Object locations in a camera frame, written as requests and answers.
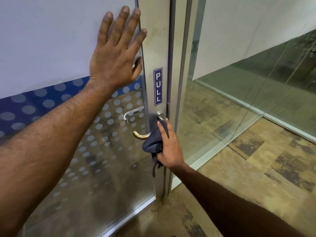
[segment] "forearm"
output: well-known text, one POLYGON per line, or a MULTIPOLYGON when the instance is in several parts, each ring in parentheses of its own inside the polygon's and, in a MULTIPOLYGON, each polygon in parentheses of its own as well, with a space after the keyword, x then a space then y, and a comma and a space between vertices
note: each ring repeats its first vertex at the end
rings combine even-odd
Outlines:
POLYGON ((89 81, 80 93, 0 147, 0 220, 8 220, 0 224, 24 223, 57 184, 82 136, 113 92, 111 87, 89 81))
POLYGON ((273 213, 240 198, 186 164, 172 172, 191 191, 223 236, 304 236, 273 213))

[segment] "door handle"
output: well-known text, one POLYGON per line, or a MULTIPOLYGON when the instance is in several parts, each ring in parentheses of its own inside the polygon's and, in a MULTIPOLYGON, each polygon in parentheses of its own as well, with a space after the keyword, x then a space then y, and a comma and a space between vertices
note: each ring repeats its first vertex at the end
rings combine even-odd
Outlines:
MULTIPOLYGON (((127 118, 126 118, 128 115, 131 116, 131 115, 133 115, 134 113, 138 113, 138 112, 142 111, 143 109, 144 109, 144 107, 142 106, 142 107, 139 107, 138 109, 135 109, 135 110, 126 112, 126 113, 124 114, 123 120, 128 123, 128 120, 127 120, 127 118)), ((165 115, 164 115, 162 112, 157 112, 157 121, 158 121, 158 120, 164 120, 164 118, 165 118, 165 115)), ((141 135, 141 134, 139 134, 137 131, 133 131, 133 136, 135 136, 135 137, 136 137, 137 139, 139 139, 139 140, 147 140, 148 137, 150 136, 150 133, 148 133, 148 134, 146 134, 146 135, 141 135)))

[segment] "left arm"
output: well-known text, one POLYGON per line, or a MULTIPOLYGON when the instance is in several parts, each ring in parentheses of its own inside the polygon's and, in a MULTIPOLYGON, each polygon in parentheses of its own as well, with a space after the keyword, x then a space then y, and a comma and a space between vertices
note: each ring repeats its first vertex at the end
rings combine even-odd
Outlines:
POLYGON ((130 48, 140 19, 123 7, 109 40, 113 14, 101 23, 84 89, 0 146, 0 236, 16 236, 29 215, 64 174, 82 136, 113 92, 137 79, 142 60, 133 60, 146 37, 143 29, 130 48))

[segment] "sticker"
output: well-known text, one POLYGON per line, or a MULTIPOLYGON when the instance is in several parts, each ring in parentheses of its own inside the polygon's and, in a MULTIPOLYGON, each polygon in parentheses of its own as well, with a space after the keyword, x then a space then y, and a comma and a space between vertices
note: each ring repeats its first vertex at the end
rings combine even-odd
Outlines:
POLYGON ((162 103, 162 67, 154 70, 155 105, 162 103))

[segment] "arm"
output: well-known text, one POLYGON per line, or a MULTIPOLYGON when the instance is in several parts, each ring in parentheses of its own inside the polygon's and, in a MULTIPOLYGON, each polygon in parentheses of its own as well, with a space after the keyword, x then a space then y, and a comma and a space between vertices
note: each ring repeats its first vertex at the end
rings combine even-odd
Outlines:
POLYGON ((158 122, 163 140, 159 161, 194 195, 223 236, 304 236, 266 209, 251 203, 190 168, 167 120, 169 138, 158 122))
POLYGON ((58 183, 82 136, 113 92, 137 79, 142 60, 133 60, 146 37, 143 29, 132 45, 140 19, 136 8, 123 7, 107 40, 113 14, 101 23, 90 62, 90 80, 65 103, 26 127, 0 147, 0 236, 16 236, 29 215, 58 183))

